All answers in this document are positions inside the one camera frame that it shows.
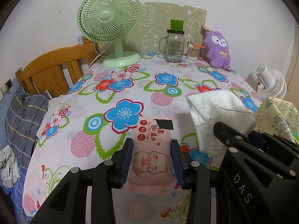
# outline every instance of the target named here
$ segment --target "orange cap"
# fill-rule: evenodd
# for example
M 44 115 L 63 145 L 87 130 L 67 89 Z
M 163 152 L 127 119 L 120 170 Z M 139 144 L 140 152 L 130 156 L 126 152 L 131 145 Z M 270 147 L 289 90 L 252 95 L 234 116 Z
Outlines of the orange cap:
M 203 49 L 205 48 L 204 46 L 199 45 L 199 44 L 193 44 L 193 46 L 194 46 L 194 47 L 198 47 L 198 48 L 203 48 Z

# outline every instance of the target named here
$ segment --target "white towel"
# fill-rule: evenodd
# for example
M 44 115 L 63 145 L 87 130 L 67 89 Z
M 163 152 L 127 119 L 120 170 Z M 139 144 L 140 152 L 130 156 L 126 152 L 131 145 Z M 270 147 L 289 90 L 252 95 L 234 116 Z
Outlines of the white towel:
M 223 156 L 227 147 L 214 136 L 213 127 L 218 121 L 243 135 L 256 126 L 252 113 L 240 99 L 227 90 L 214 90 L 188 97 L 191 117 L 195 125 L 199 149 L 209 156 Z
M 12 188 L 17 179 L 20 178 L 20 173 L 17 159 L 9 145 L 0 151 L 0 169 L 2 169 L 3 185 L 6 188 Z

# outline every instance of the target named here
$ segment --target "white fan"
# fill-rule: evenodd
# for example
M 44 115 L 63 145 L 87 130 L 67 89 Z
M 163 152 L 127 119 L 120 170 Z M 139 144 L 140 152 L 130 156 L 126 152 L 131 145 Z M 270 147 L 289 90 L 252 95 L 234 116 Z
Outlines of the white fan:
M 285 96 L 286 81 L 280 71 L 269 71 L 264 64 L 260 64 L 256 67 L 255 72 L 265 87 L 258 92 L 258 95 L 263 100 L 267 99 L 268 97 L 282 99 Z

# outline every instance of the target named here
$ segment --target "cartoon cat print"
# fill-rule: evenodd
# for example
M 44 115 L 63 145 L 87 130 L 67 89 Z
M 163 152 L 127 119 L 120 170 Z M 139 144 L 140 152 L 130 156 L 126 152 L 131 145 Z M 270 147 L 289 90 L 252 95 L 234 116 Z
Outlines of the cartoon cat print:
M 289 126 L 283 118 L 276 115 L 274 117 L 274 123 L 274 128 L 279 132 L 279 135 L 283 136 L 284 138 L 290 141 L 293 139 L 293 135 L 289 129 Z
M 133 162 L 134 171 L 141 178 L 146 176 L 145 172 L 150 174 L 165 173 L 168 171 L 166 167 L 167 158 L 167 154 L 155 151 L 150 153 L 136 152 Z

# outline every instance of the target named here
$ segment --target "plush toy bow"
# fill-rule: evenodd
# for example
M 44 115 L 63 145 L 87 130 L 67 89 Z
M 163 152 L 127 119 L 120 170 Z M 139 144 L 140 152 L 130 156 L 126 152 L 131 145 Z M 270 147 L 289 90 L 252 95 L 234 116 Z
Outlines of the plush toy bow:
M 227 52 L 220 51 L 219 53 L 222 55 L 222 58 L 225 58 L 225 59 L 226 59 Z

